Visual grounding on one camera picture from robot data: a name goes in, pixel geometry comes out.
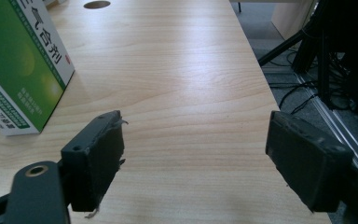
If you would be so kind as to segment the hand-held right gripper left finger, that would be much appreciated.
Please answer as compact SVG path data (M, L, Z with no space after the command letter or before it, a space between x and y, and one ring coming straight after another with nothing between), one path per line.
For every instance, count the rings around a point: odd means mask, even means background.
M65 191L74 211L97 209L125 162L123 123L119 110L101 114L62 149L62 168L69 175Z

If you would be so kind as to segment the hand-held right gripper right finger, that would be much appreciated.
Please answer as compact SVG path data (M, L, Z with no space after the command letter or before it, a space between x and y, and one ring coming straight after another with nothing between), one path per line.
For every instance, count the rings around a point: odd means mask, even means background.
M351 149L303 119L273 111L266 154L310 211L337 210L340 180L351 167Z

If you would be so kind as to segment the black tripod stand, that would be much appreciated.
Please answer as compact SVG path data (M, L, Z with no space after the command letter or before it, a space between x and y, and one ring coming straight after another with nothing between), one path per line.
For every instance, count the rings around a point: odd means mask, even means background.
M333 43L335 24L341 9L340 0L319 0L310 20L301 30L257 60L260 66L264 66L299 43L292 69L297 74L304 74L310 69L313 60L317 59L317 93L328 108L333 108L329 75L330 45Z

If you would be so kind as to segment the green and white medicine box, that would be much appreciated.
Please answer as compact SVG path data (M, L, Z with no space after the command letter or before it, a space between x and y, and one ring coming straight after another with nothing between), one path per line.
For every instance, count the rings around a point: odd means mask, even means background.
M75 72L43 0L0 0L0 133L41 133Z

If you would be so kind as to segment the light wooden cabinet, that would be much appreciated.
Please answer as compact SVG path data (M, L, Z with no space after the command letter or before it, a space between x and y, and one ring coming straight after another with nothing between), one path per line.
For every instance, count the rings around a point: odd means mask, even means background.
M283 39L300 31L310 19L318 0L277 0L271 22Z

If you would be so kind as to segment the metal floor rail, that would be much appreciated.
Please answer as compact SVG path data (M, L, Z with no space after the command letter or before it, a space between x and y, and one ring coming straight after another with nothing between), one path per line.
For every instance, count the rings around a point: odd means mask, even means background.
M349 147L353 153L353 164L358 168L358 140L342 120L336 110L329 109L317 96L316 91L311 87L306 88L306 93L310 97L311 104L316 108L324 123L333 133L335 138L343 145Z

